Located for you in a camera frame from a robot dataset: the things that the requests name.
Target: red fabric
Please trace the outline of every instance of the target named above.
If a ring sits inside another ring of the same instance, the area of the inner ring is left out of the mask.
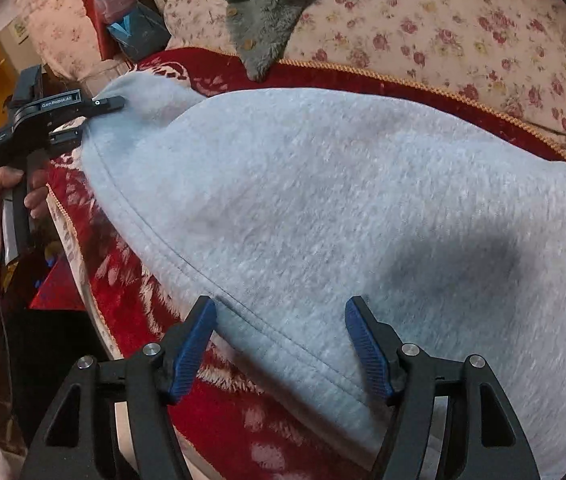
[[[265,83],[259,84],[246,78],[236,57],[199,48],[155,54],[138,68],[189,79],[192,88],[207,96],[247,88],[310,86],[407,98],[468,120],[547,160],[562,160],[540,139],[490,112],[369,76],[277,64]],[[178,298],[165,298],[159,283],[106,219],[76,167],[71,156],[55,161],[50,185],[76,229],[98,312],[122,354],[128,356],[179,322],[186,306]],[[253,384],[214,344],[205,352],[191,394],[170,410],[170,416],[179,432],[226,480],[365,476],[362,468],[338,456]]]
[[[92,20],[92,25],[96,31],[96,40],[98,41],[101,60],[112,59],[116,54],[120,53],[118,43],[108,32],[108,27],[98,18],[94,8],[94,0],[82,0],[82,2],[85,6],[85,12]]]
[[[54,264],[29,307],[34,310],[85,310],[66,257],[62,256]]]

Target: silver screw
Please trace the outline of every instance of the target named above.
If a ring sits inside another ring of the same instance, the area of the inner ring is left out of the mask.
[[[470,355],[470,364],[473,365],[474,368],[483,368],[486,366],[486,360],[480,355]]]
[[[413,343],[405,343],[403,346],[401,346],[401,352],[403,352],[405,355],[409,355],[410,357],[418,355],[420,351],[421,349]]]
[[[143,353],[145,355],[156,355],[160,351],[161,345],[159,345],[158,343],[148,343],[143,347]]]
[[[76,365],[81,370],[85,370],[85,368],[89,368],[93,364],[94,364],[94,357],[92,357],[91,355],[86,355],[85,357],[81,357]]]

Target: fleece fabric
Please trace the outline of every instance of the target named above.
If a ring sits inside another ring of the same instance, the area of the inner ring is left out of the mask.
[[[239,367],[310,428],[365,466],[380,447],[344,323],[363,295],[430,355],[483,355],[542,477],[564,475],[566,163],[380,96],[205,99],[146,73],[112,95],[82,147],[98,203],[179,303],[217,300]]]

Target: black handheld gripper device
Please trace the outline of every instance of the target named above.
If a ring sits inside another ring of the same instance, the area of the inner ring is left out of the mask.
[[[29,174],[41,168],[48,158],[56,158],[80,146],[82,124],[54,130],[79,117],[91,118],[120,110],[121,96],[92,101],[80,90],[43,97],[41,67],[21,72],[12,100],[8,121],[0,128],[0,167],[11,166],[24,172],[21,182],[3,195],[2,232],[4,263],[9,265],[32,248],[33,224],[24,205]]]

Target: metal bolt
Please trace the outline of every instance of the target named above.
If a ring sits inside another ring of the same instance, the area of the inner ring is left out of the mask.
[[[158,352],[161,351],[161,345],[158,343],[148,343],[143,347],[143,353],[145,355],[156,355]]]
[[[405,343],[403,346],[401,346],[401,352],[403,352],[405,355],[409,355],[410,357],[418,355],[420,351],[421,349],[413,343]]]
[[[486,366],[486,360],[480,355],[470,355],[470,364],[473,365],[474,368],[483,368]]]
[[[91,355],[86,355],[84,357],[81,357],[78,362],[77,362],[77,367],[79,367],[81,370],[85,370],[85,368],[89,368],[90,366],[92,366],[94,364],[94,357],[92,357]]]

